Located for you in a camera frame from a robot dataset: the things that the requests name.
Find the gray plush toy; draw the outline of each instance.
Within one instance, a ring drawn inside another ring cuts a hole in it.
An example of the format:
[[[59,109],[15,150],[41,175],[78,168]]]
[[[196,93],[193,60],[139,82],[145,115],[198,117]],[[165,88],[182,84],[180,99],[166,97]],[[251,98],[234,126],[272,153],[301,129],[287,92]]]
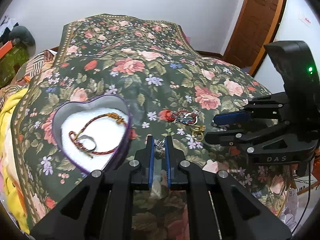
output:
[[[25,45],[32,47],[36,44],[35,39],[25,26],[16,26],[9,33],[9,40],[12,41],[13,45],[19,44],[20,42]]]

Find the wooden door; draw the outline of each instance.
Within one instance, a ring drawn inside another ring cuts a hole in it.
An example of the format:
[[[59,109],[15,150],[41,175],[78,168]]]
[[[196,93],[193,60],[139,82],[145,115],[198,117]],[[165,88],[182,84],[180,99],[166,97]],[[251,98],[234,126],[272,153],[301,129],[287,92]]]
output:
[[[223,56],[240,68],[252,66],[269,32],[279,0],[245,0]]]

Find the bed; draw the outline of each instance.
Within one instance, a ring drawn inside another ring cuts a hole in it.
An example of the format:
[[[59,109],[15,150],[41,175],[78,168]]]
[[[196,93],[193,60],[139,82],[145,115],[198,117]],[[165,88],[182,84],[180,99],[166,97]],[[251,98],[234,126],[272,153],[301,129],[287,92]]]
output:
[[[86,174],[57,148],[52,117],[60,105],[111,93],[124,98],[132,114],[132,160],[146,137],[173,137],[186,159],[204,170],[227,170],[271,212],[279,215],[292,181],[289,166],[252,166],[235,147],[193,140],[190,130],[165,120],[166,110],[200,110],[207,130],[215,114],[236,111],[249,98],[269,91],[231,64],[201,57],[184,38],[180,26],[129,16],[102,14],[64,27],[59,51],[29,60],[13,84],[0,91],[1,107],[9,95],[25,90],[12,113],[12,153],[21,208],[31,229],[78,185]],[[35,62],[41,66],[34,70]],[[164,158],[159,151],[157,158]],[[185,192],[169,191],[159,165],[150,192],[135,192],[132,239],[188,239]]]

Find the yellow blanket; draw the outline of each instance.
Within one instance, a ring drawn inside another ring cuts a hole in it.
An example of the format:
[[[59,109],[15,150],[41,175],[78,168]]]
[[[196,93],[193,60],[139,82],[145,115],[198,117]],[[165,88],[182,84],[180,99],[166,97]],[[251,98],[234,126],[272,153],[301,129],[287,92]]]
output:
[[[15,106],[28,91],[21,89],[11,95],[0,112],[0,159],[3,159],[4,193],[10,212],[19,222],[21,230],[29,234],[23,195],[14,162],[10,122]]]

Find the jewelry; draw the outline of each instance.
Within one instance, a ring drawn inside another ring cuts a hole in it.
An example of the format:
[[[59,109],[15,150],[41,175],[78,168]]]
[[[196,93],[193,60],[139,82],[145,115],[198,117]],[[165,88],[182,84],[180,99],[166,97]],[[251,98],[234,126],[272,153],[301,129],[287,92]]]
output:
[[[84,132],[84,130],[88,127],[89,124],[91,124],[93,121],[95,121],[95,120],[97,120],[99,118],[102,118],[102,117],[113,118],[113,119],[116,120],[117,124],[121,124],[122,123],[125,127],[127,127],[127,123],[125,122],[125,120],[121,116],[119,116],[116,113],[107,113],[107,114],[101,114],[101,115],[98,115],[98,116],[92,118],[89,122],[87,122],[85,124],[85,126],[78,133],[75,133],[74,131],[70,131],[69,132],[69,138],[73,142],[73,144],[79,150],[83,151],[84,153],[86,153],[91,158],[93,158],[93,156],[91,154],[94,154],[94,155],[106,155],[106,154],[113,153],[117,149],[117,147],[115,147],[112,150],[107,151],[107,152],[96,152],[94,150],[97,148],[97,144],[96,144],[96,142],[94,141],[94,139],[91,136],[82,135],[82,136],[79,137],[79,135]],[[92,149],[87,149],[86,147],[84,147],[83,143],[80,142],[80,140],[83,140],[83,139],[91,140],[94,143],[94,147]]]
[[[159,139],[156,140],[156,142],[155,142],[155,148],[156,148],[157,150],[164,149],[164,148],[165,148],[164,143],[165,143],[165,139],[163,139],[163,140],[159,140]]]
[[[196,142],[201,142],[204,139],[205,125],[193,125],[190,130],[192,131],[191,135],[196,137]]]
[[[196,125],[198,122],[198,117],[201,112],[197,110],[193,110],[189,112],[185,109],[180,110],[178,112],[173,112],[171,110],[165,111],[165,118],[168,122],[172,123],[182,123],[187,126],[191,126],[190,130],[192,131],[192,136],[196,137],[197,142],[201,142],[204,139],[204,125]]]

